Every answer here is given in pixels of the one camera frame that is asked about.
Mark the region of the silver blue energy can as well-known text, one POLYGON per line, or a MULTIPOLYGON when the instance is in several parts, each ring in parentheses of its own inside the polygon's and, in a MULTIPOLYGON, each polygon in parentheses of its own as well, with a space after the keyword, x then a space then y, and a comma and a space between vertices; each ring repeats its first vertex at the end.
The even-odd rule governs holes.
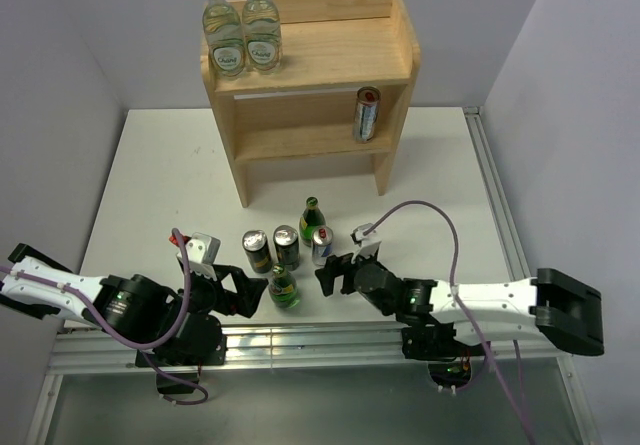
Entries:
POLYGON ((316 227, 312 234, 311 247, 313 263, 323 267, 333 253, 333 231, 326 225, 316 227))
POLYGON ((373 138, 380 98, 380 91, 375 87, 358 90, 353 125, 353 137, 357 142, 365 143, 373 138))

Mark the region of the green glass bottle front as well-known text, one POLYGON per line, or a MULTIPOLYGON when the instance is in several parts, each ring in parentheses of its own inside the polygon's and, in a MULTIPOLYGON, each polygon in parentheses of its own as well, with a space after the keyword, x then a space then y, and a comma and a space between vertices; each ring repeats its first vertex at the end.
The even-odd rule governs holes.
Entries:
POLYGON ((275 306, 287 309, 300 301, 297 282, 291 272, 281 263, 272 267, 269 294, 275 306))

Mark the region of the green glass bottle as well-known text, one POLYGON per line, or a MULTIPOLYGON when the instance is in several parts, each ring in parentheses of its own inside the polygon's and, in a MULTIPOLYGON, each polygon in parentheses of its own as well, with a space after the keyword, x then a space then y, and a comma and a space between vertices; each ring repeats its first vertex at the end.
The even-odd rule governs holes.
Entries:
POLYGON ((299 235, 302 243, 310 247, 315 229, 325 224, 326 219, 319 209, 318 199, 313 196, 308 197, 306 208, 299 220, 299 235))
POLYGON ((275 306, 287 309, 300 301, 297 282, 291 272, 281 263, 272 267, 269 294, 275 306))

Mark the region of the black can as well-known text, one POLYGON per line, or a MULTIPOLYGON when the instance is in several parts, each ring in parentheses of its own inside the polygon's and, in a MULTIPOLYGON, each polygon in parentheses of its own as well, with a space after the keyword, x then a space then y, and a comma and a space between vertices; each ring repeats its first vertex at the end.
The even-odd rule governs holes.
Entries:
POLYGON ((300 264, 299 236, 291 226, 280 225, 273 233, 277 260, 287 270, 293 271, 300 264))
POLYGON ((272 268, 269 242, 263 230, 249 230, 242 237, 242 247, 255 273, 265 274, 272 268))

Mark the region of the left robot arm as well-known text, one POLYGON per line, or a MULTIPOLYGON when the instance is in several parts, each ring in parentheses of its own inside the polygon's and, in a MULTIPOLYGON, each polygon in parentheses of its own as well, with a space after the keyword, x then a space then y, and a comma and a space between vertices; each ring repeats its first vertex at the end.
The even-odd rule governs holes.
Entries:
POLYGON ((192 272, 189 290, 179 291, 140 274, 81 276, 26 244, 9 259, 1 270, 2 304, 38 319, 95 326, 166 366, 223 364, 226 338, 217 317, 252 317, 268 285, 227 265, 192 272))

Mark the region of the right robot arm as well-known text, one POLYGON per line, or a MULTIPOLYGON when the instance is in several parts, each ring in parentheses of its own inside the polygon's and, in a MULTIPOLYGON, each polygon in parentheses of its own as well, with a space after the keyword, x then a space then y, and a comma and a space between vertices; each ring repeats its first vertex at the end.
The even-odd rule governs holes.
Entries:
POLYGON ((376 257, 331 256, 315 272, 330 296, 337 280, 343 295, 360 294, 384 316, 402 324, 402 353, 419 361, 476 357, 485 344, 531 342, 580 356, 604 353, 602 296, 556 269, 533 278, 460 284, 400 278, 376 257))

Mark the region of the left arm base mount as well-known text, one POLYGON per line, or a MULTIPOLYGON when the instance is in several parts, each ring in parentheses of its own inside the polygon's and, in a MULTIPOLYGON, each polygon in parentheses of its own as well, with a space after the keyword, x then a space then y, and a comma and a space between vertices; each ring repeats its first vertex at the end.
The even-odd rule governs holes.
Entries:
POLYGON ((199 359, 194 365, 189 365, 189 370, 182 372, 166 371, 166 364, 161 362, 154 354, 136 352, 135 367, 149 368, 155 373, 156 390, 161 399, 175 403, 176 405, 197 405, 204 403, 209 395, 200 384, 205 366, 222 366, 225 363, 227 351, 227 337, 223 335, 216 347, 205 357, 199 359), (181 399, 178 395, 190 395, 200 391, 199 399, 181 399))

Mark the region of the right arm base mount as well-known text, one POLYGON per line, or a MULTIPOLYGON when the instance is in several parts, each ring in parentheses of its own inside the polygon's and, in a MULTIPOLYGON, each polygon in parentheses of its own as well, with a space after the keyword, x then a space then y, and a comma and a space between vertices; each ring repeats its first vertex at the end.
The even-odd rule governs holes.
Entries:
POLYGON ((458 342, 452 326, 405 327, 401 338, 404 358, 427 363, 432 387, 438 393, 456 396, 490 369, 482 346, 458 342))

